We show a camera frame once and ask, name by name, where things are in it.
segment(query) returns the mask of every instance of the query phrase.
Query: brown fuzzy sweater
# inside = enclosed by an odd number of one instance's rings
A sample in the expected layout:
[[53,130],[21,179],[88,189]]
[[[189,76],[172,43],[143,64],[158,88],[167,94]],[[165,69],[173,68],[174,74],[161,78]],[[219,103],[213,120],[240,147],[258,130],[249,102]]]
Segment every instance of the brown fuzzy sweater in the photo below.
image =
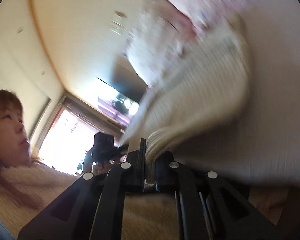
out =
[[[13,237],[43,208],[77,178],[36,164],[33,167],[2,169],[2,176],[21,193],[38,202],[40,208],[26,207],[0,185],[0,220]],[[169,196],[126,197],[122,239],[178,239],[178,223],[173,198]]]

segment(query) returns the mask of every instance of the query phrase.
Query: eye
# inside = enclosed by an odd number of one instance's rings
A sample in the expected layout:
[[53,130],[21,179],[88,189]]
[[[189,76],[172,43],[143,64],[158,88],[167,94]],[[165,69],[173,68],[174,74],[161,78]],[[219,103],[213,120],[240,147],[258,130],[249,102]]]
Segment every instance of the eye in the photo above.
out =
[[7,114],[4,118],[9,118],[9,119],[11,119],[12,120],[12,117],[11,117],[11,115],[10,114]]

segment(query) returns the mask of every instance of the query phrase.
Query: ceiling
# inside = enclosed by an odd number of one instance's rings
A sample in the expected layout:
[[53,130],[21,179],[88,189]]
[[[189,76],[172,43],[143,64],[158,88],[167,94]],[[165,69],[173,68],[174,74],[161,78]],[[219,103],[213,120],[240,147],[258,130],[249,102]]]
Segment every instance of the ceiling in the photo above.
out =
[[[145,83],[123,52],[141,0],[30,0],[52,66],[67,91],[97,108],[100,78],[138,101]],[[126,16],[122,36],[110,30],[115,11]]]

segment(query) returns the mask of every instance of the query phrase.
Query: person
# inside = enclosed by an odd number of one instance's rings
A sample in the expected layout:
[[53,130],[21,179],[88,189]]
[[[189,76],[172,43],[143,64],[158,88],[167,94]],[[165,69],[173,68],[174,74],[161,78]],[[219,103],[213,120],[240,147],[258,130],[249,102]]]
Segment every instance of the person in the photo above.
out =
[[[19,231],[77,177],[31,155],[23,107],[15,93],[0,90],[0,240]],[[178,239],[174,200],[169,196],[125,198],[122,239]]]

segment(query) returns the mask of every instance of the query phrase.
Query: brown hair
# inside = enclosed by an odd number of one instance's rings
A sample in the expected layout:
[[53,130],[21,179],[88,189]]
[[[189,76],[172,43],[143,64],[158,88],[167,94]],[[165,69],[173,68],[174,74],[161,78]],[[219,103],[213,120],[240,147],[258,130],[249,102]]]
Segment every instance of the brown hair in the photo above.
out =
[[[17,110],[19,110],[21,114],[23,114],[23,107],[18,96],[8,90],[0,90],[0,110],[7,109],[10,104],[12,104]],[[40,163],[40,159],[38,156],[32,157],[31,161]],[[31,196],[21,193],[1,175],[0,185],[8,190],[20,204],[34,209],[39,208],[41,202],[40,199],[33,199]]]

